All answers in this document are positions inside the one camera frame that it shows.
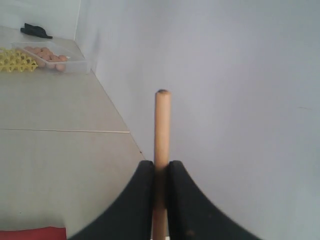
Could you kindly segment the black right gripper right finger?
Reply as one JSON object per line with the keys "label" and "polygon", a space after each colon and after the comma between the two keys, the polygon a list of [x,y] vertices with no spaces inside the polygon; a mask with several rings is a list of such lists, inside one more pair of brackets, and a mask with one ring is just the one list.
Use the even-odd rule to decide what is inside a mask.
{"label": "black right gripper right finger", "polygon": [[171,240],[257,240],[203,194],[183,163],[167,167],[167,217]]}

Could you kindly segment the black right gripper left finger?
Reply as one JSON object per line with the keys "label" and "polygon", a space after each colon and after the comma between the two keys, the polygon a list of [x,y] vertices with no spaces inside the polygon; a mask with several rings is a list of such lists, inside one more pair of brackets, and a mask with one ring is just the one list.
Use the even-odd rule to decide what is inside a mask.
{"label": "black right gripper left finger", "polygon": [[71,240],[149,240],[152,231],[155,168],[139,162],[117,199]]}

